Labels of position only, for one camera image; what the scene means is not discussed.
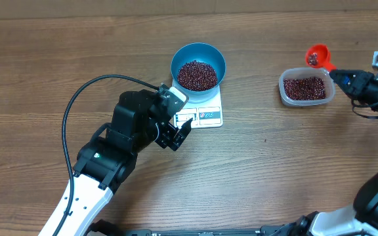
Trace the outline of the red measuring scoop blue handle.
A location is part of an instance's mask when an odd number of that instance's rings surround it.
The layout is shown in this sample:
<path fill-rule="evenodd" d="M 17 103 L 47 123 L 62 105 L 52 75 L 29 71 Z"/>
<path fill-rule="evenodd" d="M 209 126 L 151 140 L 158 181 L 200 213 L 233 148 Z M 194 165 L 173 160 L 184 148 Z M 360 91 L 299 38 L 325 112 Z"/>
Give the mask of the red measuring scoop blue handle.
<path fill-rule="evenodd" d="M 308 66 L 315 69 L 324 68 L 328 72 L 337 69 L 331 63 L 331 53 L 325 44 L 316 44 L 311 46 L 307 50 L 304 59 Z"/>

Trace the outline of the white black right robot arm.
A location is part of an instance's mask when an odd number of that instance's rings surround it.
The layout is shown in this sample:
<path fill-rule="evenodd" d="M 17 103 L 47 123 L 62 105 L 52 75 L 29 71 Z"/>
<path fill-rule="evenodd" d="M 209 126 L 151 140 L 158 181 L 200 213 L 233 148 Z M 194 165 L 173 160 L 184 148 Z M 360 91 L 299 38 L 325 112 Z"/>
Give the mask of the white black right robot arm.
<path fill-rule="evenodd" d="M 378 111 L 378 74 L 334 69 L 333 81 L 351 99 L 353 108 Z M 378 235 L 378 173 L 357 193 L 350 206 L 332 212 L 313 212 L 287 225 L 286 235 Z"/>

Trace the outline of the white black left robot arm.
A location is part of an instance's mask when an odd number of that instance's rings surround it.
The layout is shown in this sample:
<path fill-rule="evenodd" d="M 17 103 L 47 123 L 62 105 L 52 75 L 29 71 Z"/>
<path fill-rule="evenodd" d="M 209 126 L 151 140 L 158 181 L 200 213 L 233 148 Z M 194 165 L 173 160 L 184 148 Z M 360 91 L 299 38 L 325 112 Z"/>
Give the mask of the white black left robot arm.
<path fill-rule="evenodd" d="M 98 213 L 135 169 L 137 155 L 152 142 L 177 150 L 190 133 L 187 121 L 170 120 L 189 97 L 176 87 L 120 95 L 112 121 L 104 123 L 77 154 L 73 180 L 41 230 L 41 235 L 85 235 Z"/>

